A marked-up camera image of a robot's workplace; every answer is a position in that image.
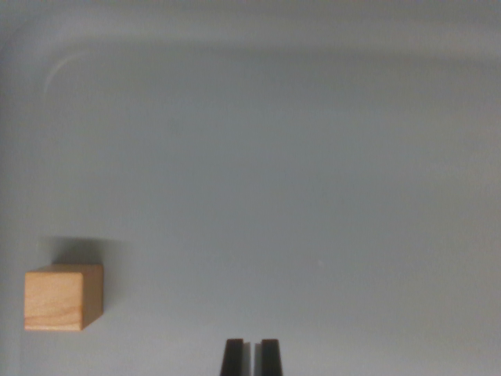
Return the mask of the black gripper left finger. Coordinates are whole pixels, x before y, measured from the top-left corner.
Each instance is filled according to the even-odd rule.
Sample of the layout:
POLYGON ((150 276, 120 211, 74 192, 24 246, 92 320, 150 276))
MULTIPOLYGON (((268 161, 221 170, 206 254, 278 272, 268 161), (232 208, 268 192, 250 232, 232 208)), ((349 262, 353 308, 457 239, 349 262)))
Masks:
POLYGON ((251 375, 251 344, 242 338, 226 341, 220 370, 221 376, 251 375))

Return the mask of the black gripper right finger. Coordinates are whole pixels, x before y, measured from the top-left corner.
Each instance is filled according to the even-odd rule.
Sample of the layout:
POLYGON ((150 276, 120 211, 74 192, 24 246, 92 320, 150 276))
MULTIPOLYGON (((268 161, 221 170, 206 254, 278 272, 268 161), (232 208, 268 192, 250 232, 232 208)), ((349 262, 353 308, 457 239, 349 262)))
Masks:
POLYGON ((278 339, 262 339, 254 345, 254 376, 283 376, 278 339))

